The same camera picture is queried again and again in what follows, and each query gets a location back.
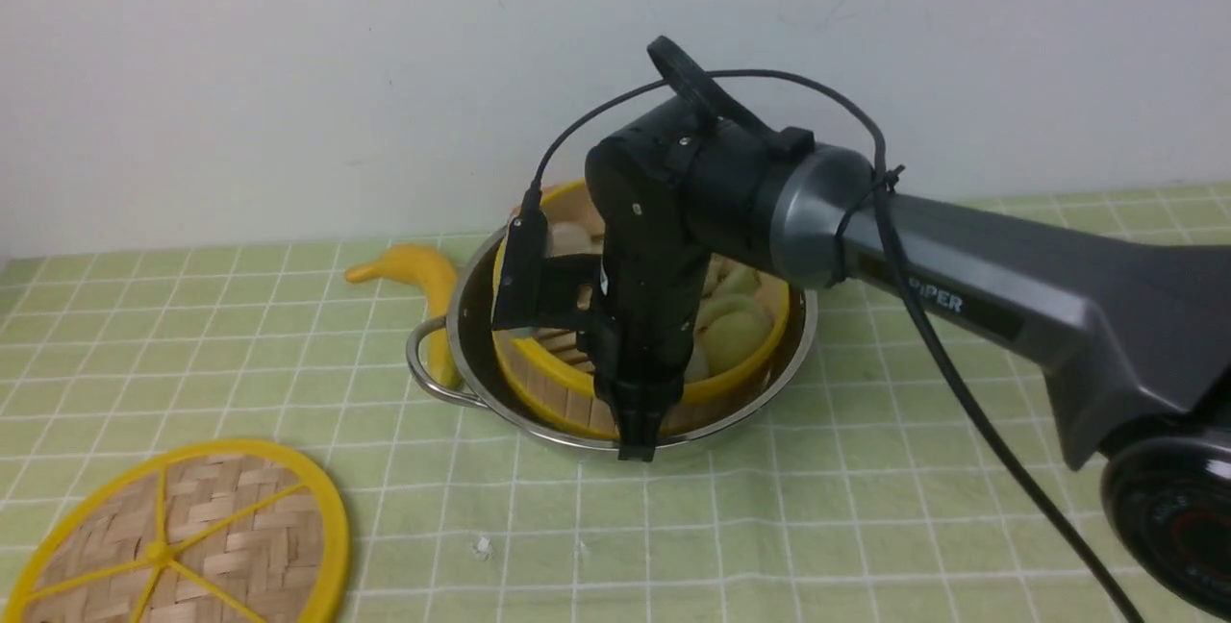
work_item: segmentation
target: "small white debris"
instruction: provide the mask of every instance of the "small white debris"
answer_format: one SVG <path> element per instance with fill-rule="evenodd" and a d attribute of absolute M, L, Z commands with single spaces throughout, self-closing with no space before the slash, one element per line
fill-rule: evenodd
<path fill-rule="evenodd" d="M 479 537 L 473 544 L 470 544 L 470 553 L 474 555 L 475 560 L 487 560 L 491 558 L 491 539 L 487 537 Z"/>

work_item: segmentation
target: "woven bamboo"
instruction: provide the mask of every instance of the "woven bamboo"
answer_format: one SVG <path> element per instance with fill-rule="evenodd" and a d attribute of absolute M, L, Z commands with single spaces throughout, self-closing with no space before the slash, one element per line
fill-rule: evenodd
<path fill-rule="evenodd" d="M 323 532 L 316 497 L 286 467 L 247 454 L 178 462 L 80 522 L 39 573 L 22 621 L 294 623 L 316 584 Z"/>

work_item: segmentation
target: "black cable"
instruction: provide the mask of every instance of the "black cable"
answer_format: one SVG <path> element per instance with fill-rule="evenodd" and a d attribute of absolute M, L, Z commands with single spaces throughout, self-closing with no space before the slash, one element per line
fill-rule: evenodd
<path fill-rule="evenodd" d="M 843 94 L 828 87 L 827 85 L 821 85 L 814 80 L 809 80 L 808 76 L 795 75 L 793 73 L 784 73 L 782 70 L 761 70 L 761 68 L 744 68 L 744 70 L 712 70 L 705 71 L 709 76 L 761 76 L 762 79 L 769 80 L 784 80 L 787 82 L 794 82 L 801 87 L 819 92 L 820 95 L 836 102 L 838 106 L 853 116 L 872 135 L 873 142 L 873 186 L 872 186 L 872 203 L 873 212 L 876 219 L 876 230 L 880 234 L 881 249 L 885 254 L 885 263 L 889 267 L 890 273 L 894 276 L 894 282 L 897 286 L 899 295 L 902 299 L 902 304 L 906 307 L 906 312 L 910 313 L 911 321 L 915 323 L 916 330 L 918 330 L 920 337 L 923 340 L 923 345 L 927 347 L 928 353 L 932 355 L 932 360 L 936 361 L 937 368 L 940 369 L 940 376 L 944 378 L 945 383 L 949 383 L 950 390 L 953 390 L 954 396 L 958 398 L 958 404 L 965 410 L 966 416 L 970 417 L 970 422 L 974 424 L 979 435 L 988 443 L 992 452 L 1002 462 L 1004 468 L 1017 480 L 1022 490 L 1025 491 L 1034 505 L 1043 512 L 1044 517 L 1051 522 L 1051 526 L 1060 532 L 1069 545 L 1073 549 L 1078 558 L 1089 571 L 1094 575 L 1094 579 L 1102 585 L 1103 590 L 1107 592 L 1112 601 L 1115 603 L 1117 608 L 1120 609 L 1120 614 L 1124 616 L 1126 623 L 1145 623 L 1136 607 L 1129 600 L 1128 593 L 1120 587 L 1112 571 L 1103 565 L 1094 549 L 1089 548 L 1089 544 L 1082 539 L 1082 536 L 1077 533 L 1077 529 L 1071 522 L 1065 517 L 1064 512 L 1056 507 L 1055 502 L 1051 501 L 1050 496 L 1039 484 L 1034 480 L 1034 476 L 1025 469 L 1013 451 L 1004 443 L 1001 438 L 1000 432 L 996 431 L 996 426 L 991 420 L 984 414 L 979 401 L 971 394 L 970 388 L 966 387 L 966 382 L 963 380 L 961 374 L 958 368 L 953 364 L 953 360 L 949 358 L 949 352 L 945 351 L 944 345 L 940 342 L 940 337 L 937 335 L 936 329 L 932 328 L 932 321 L 928 319 L 927 313 L 923 310 L 923 304 L 920 300 L 920 295 L 915 289 L 910 288 L 910 282 L 906 275 L 906 267 L 910 260 L 906 257 L 906 250 L 902 247 L 901 238 L 897 235 L 897 228 L 894 227 L 892 212 L 889 209 L 890 198 L 890 186 L 888 182 L 891 176 L 888 171 L 885 164 L 885 135 L 880 132 L 880 127 L 876 126 L 870 116 L 863 112 L 860 107 L 856 106 L 854 102 L 849 101 Z M 612 107 L 619 106 L 634 97 L 639 97 L 643 94 L 651 92 L 662 87 L 666 80 L 659 80 L 657 82 L 650 82 L 649 85 L 641 85 L 638 89 L 624 92 L 623 95 L 598 106 L 590 111 L 581 118 L 576 119 L 571 126 L 569 126 L 564 133 L 551 143 L 551 145 L 544 153 L 543 159 L 539 161 L 538 170 L 534 172 L 534 181 L 532 181 L 531 188 L 526 192 L 526 201 L 523 201 L 523 208 L 538 209 L 539 201 L 542 199 L 542 185 L 543 185 L 543 172 L 550 161 L 551 156 L 555 154 L 560 145 L 567 139 L 567 137 L 576 133 L 579 128 L 593 121 L 597 116 L 607 112 Z"/>

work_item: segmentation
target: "white wall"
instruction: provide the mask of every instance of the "white wall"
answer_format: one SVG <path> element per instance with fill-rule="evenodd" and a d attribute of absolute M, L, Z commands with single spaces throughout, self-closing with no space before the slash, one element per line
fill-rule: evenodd
<path fill-rule="evenodd" d="M 847 92 L 906 192 L 1231 176 L 1231 0 L 0 0 L 0 244 L 491 228 L 558 131 L 652 79 L 660 33 Z M 787 85 L 732 89 L 867 149 Z"/>

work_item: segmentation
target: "bamboo steamer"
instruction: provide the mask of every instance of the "bamboo steamer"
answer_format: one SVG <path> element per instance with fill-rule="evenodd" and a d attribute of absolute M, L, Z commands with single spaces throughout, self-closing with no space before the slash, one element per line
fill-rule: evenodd
<path fill-rule="evenodd" d="M 558 186 L 544 195 L 543 213 L 550 224 L 580 224 L 595 241 L 603 238 L 603 220 L 595 209 L 585 182 Z M 492 287 L 500 279 L 503 243 L 497 251 Z M 723 272 L 737 266 L 725 261 Z M 725 417 L 760 394 L 769 374 L 774 350 L 782 344 L 789 313 L 790 289 L 787 282 L 757 273 L 760 286 L 752 294 L 772 320 L 769 336 L 736 367 L 684 385 L 681 404 L 667 415 L 664 435 L 686 433 Z M 579 304 L 588 302 L 579 294 Z M 713 297 L 707 295 L 702 307 Z M 595 396 L 593 366 L 577 351 L 576 335 L 563 330 L 542 330 L 533 337 L 516 337 L 508 331 L 492 332 L 496 358 L 505 378 L 521 400 L 544 421 L 561 431 L 588 438 L 617 437 L 611 409 Z"/>

